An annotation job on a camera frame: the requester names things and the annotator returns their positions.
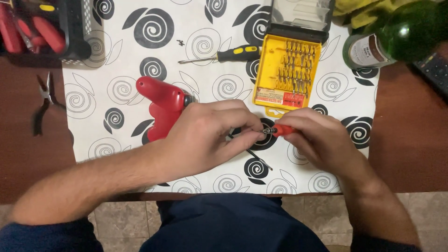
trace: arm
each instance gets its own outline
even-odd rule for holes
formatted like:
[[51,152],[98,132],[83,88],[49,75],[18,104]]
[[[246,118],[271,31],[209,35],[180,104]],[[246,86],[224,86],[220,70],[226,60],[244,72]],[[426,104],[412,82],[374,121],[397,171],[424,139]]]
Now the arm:
[[300,130],[302,134],[285,140],[317,168],[338,177],[354,234],[419,246],[403,204],[355,148],[339,120],[305,108],[286,113],[276,123]]
[[[231,128],[244,127],[226,141]],[[248,149],[263,134],[260,119],[240,100],[190,104],[166,139],[78,164],[32,186],[11,220],[24,225],[71,222],[111,196],[208,171]]]

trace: sleeve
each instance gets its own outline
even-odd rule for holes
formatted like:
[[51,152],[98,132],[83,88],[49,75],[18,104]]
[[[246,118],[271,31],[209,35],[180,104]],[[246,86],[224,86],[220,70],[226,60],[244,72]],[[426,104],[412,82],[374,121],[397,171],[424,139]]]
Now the sleeve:
[[0,252],[103,252],[87,218],[73,222],[28,226],[10,223],[0,230]]
[[422,252],[414,245],[391,242],[368,235],[353,234],[352,252]]

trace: wooden table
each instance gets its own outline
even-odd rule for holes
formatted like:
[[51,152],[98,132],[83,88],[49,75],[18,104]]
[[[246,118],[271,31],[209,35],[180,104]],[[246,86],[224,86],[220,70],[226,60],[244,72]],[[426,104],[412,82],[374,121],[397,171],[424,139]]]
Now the wooden table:
[[[4,57],[0,69],[0,204],[8,204],[36,181],[76,162],[60,110],[47,111],[43,137],[31,134],[31,115],[42,104],[36,75],[45,78],[48,69],[19,68]],[[63,103],[62,70],[52,71]],[[448,107],[404,64],[381,69],[369,160],[394,192],[448,191]],[[187,195],[142,193],[118,200],[182,197]]]

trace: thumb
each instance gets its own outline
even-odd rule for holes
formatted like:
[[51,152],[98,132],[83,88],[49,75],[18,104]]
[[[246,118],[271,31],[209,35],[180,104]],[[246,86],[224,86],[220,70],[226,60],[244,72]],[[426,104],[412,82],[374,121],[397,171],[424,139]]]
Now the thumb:
[[319,160],[319,154],[302,133],[292,133],[283,138],[294,145],[308,160],[312,162]]
[[264,137],[264,134],[256,131],[242,133],[240,136],[232,139],[224,147],[222,147],[217,155],[223,163],[227,162],[243,151],[249,149],[262,137]]

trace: pliers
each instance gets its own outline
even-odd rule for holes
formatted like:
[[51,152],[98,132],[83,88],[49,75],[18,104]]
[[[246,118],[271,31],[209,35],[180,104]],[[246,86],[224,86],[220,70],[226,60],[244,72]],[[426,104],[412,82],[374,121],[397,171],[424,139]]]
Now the pliers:
[[42,106],[34,113],[32,118],[33,124],[33,136],[43,135],[42,133],[42,120],[45,112],[48,110],[50,105],[56,105],[56,107],[64,110],[67,113],[67,108],[65,105],[60,104],[55,97],[53,75],[48,72],[47,83],[44,84],[42,78],[37,76],[39,82],[40,95],[43,97]]

